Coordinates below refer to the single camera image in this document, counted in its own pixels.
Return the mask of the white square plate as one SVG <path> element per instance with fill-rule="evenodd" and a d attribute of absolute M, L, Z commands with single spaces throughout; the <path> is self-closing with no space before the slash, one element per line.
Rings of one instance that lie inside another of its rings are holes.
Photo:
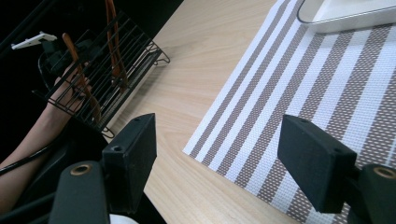
<path fill-rule="evenodd" d="M 297 19 L 320 34 L 370 28 L 396 23 L 396 0 L 304 0 Z"/>

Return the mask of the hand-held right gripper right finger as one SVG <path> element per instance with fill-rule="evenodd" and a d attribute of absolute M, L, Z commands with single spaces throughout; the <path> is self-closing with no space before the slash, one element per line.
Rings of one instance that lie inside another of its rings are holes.
<path fill-rule="evenodd" d="M 277 157 L 320 213 L 340 213 L 357 153 L 307 119 L 284 115 Z"/>

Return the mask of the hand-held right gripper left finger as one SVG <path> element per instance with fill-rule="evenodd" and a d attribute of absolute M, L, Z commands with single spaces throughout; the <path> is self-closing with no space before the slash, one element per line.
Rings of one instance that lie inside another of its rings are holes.
<path fill-rule="evenodd" d="M 154 113 L 130 120 L 102 151 L 111 213 L 137 211 L 156 157 Z"/>

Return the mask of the brown wooden utensil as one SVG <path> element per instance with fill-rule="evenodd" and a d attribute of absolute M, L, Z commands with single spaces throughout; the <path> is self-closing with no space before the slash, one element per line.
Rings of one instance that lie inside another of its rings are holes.
<path fill-rule="evenodd" d="M 124 93 L 128 86 L 128 77 L 120 56 L 119 24 L 116 20 L 117 11 L 113 0 L 105 0 L 105 4 L 106 22 L 110 26 L 106 32 L 106 36 L 112 65 L 113 85 L 120 88 L 120 93 Z"/>

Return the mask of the black wire rack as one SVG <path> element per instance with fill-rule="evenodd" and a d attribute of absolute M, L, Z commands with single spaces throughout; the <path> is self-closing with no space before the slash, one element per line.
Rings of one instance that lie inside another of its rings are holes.
<path fill-rule="evenodd" d="M 127 89 L 124 93 L 120 93 L 120 88 L 113 85 L 112 65 L 106 36 L 110 26 L 106 22 L 106 27 L 99 34 L 87 30 L 94 33 L 93 44 L 97 46 L 97 54 L 93 58 L 95 67 L 85 77 L 91 87 L 92 95 L 99 103 L 102 118 L 98 123 L 93 122 L 92 110 L 86 98 L 81 109 L 72 115 L 85 126 L 102 133 L 108 130 L 120 108 L 140 86 L 149 70 L 160 63 L 170 62 L 163 50 L 126 13 L 117 9 L 116 11 L 116 20 L 119 24 L 120 56 L 128 77 Z M 67 49 L 62 37 L 59 42 L 61 49 Z M 35 94 L 48 102 L 60 86 L 55 83 L 57 77 L 42 78 L 48 91 L 36 91 Z"/>

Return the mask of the brown white striped placemat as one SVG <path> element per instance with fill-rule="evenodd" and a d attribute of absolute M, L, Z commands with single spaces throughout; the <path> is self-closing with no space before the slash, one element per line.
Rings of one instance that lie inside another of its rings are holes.
<path fill-rule="evenodd" d="M 354 150 L 358 166 L 396 169 L 396 24 L 316 34 L 303 0 L 277 0 L 184 151 L 303 224 L 321 214 L 277 157 L 284 115 L 307 119 Z"/>

